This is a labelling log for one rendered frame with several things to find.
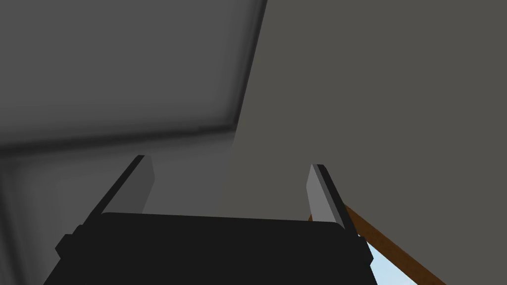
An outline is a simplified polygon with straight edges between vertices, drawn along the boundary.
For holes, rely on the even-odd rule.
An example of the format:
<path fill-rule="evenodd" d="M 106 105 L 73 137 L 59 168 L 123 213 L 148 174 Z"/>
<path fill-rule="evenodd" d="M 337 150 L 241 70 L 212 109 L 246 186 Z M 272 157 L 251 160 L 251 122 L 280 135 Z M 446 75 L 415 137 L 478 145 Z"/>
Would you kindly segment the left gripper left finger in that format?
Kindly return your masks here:
<path fill-rule="evenodd" d="M 155 181 L 152 158 L 138 155 L 93 208 L 84 224 L 103 213 L 141 214 Z"/>

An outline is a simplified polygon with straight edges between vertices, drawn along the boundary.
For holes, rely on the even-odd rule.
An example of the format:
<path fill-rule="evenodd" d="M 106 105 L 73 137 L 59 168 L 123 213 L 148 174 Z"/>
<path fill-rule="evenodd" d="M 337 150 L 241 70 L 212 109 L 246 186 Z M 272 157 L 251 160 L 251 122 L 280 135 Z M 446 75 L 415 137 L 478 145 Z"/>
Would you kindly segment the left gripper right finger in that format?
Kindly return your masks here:
<path fill-rule="evenodd" d="M 313 221 L 336 223 L 349 235 L 358 236 L 345 204 L 324 165 L 311 164 L 306 192 Z"/>

